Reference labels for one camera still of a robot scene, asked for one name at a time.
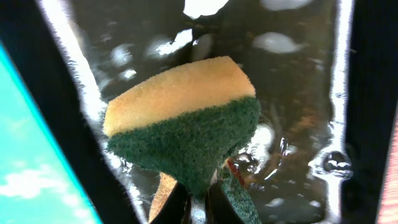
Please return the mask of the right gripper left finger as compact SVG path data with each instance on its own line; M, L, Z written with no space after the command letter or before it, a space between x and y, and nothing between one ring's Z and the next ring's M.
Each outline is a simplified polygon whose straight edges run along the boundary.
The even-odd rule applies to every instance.
M177 183L159 214L150 224L191 224L191 196L186 188Z

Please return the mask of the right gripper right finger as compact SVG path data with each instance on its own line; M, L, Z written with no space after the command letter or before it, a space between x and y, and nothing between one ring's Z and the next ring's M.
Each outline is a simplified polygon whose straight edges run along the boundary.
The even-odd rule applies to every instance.
M243 224L218 182L206 193L205 210L207 224Z

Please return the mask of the yellow green sponge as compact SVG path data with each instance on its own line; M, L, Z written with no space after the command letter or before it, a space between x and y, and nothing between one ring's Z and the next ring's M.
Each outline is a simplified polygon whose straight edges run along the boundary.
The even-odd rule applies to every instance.
M108 104L103 131L111 152L160 174L150 222L178 184L204 207L219 183L239 219L259 223L233 157L254 136L260 112L248 76L222 56L171 68L120 94Z

